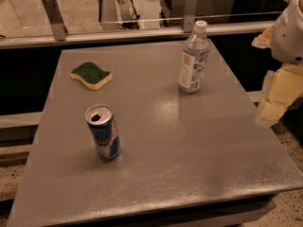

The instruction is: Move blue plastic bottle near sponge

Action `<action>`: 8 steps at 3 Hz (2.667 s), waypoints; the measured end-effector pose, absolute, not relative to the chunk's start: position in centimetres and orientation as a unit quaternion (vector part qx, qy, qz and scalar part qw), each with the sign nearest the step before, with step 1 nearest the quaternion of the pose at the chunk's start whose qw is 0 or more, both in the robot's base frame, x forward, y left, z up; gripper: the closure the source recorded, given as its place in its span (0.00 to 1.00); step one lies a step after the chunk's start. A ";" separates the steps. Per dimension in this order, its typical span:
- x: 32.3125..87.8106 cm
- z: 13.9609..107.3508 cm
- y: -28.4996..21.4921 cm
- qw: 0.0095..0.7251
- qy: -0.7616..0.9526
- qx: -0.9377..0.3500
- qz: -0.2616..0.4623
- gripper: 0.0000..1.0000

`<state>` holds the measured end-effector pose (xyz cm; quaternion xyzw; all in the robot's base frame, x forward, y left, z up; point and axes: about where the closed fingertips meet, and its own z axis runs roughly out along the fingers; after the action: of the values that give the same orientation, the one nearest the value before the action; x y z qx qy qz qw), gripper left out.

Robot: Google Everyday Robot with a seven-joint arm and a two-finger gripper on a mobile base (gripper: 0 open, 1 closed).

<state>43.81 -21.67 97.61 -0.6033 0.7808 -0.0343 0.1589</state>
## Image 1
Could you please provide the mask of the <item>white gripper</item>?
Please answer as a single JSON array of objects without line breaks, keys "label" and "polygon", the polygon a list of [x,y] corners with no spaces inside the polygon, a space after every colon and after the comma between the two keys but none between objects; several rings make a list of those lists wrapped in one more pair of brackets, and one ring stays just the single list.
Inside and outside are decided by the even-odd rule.
[{"label": "white gripper", "polygon": [[275,25],[260,33],[252,46],[271,47],[272,56],[283,62],[276,72],[268,71],[264,78],[255,119],[261,127],[272,127],[303,93],[302,0],[292,0]]}]

